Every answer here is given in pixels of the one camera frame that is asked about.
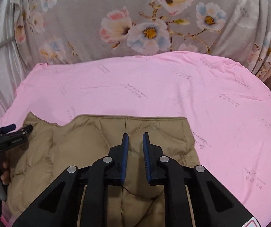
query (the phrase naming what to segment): white sticker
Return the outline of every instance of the white sticker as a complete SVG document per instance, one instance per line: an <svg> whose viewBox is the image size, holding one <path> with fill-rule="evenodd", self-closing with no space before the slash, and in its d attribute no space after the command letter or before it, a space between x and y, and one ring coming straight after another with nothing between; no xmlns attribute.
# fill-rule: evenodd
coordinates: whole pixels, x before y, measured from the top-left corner
<svg viewBox="0 0 271 227"><path fill-rule="evenodd" d="M255 217L251 218L247 223L242 227L260 227Z"/></svg>

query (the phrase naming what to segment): pink fabric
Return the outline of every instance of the pink fabric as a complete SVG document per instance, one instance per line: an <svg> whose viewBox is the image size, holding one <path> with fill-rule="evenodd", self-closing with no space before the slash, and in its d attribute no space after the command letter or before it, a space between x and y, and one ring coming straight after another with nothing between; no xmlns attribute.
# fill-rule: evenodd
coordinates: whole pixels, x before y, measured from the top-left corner
<svg viewBox="0 0 271 227"><path fill-rule="evenodd" d="M187 117L202 165L265 227L271 221L271 92L240 63L172 52L38 64L0 126L28 112L64 125L79 114Z"/></svg>

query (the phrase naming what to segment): round metal joint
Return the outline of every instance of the round metal joint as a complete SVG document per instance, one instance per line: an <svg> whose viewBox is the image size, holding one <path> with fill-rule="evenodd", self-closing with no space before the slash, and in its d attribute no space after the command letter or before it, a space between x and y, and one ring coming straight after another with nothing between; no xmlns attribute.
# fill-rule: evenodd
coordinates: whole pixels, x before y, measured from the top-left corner
<svg viewBox="0 0 271 227"><path fill-rule="evenodd" d="M77 171L77 168L75 166L70 166L70 167L67 168L67 171L69 173L74 173L75 171Z"/></svg>
<svg viewBox="0 0 271 227"><path fill-rule="evenodd" d="M109 157L109 156L104 157L103 158L103 162L104 163L110 163L110 162L112 162L112 157Z"/></svg>
<svg viewBox="0 0 271 227"><path fill-rule="evenodd" d="M160 162L166 163L166 162L168 162L168 161L169 161L169 158L168 158L167 156L161 156L161 157L160 157Z"/></svg>
<svg viewBox="0 0 271 227"><path fill-rule="evenodd" d="M203 173L205 171L205 168L201 165L198 165L196 168L195 168L199 173Z"/></svg>

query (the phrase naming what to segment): blue rubber tip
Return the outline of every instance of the blue rubber tip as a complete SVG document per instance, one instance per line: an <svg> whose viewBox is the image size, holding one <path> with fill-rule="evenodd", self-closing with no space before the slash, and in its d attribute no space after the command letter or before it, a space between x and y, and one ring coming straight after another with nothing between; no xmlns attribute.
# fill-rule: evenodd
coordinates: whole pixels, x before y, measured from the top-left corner
<svg viewBox="0 0 271 227"><path fill-rule="evenodd" d="M128 157L128 146L129 146L129 136L124 134L122 145L124 146L122 162L121 162L121 183L122 185L126 179L126 172L127 172L127 157Z"/></svg>
<svg viewBox="0 0 271 227"><path fill-rule="evenodd" d="M150 169L148 144L147 144L147 140L146 140L146 135L145 134L143 134L143 153L144 153L146 178L147 178L148 184L150 184L150 181L151 181L151 169Z"/></svg>

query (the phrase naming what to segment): white satin fabric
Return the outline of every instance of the white satin fabric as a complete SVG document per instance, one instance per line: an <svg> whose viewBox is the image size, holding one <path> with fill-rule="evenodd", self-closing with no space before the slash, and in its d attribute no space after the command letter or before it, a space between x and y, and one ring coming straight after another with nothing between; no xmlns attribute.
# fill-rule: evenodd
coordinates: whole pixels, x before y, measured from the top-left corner
<svg viewBox="0 0 271 227"><path fill-rule="evenodd" d="M15 98L15 90L29 70L21 61L14 35L14 4L0 0L0 117Z"/></svg>

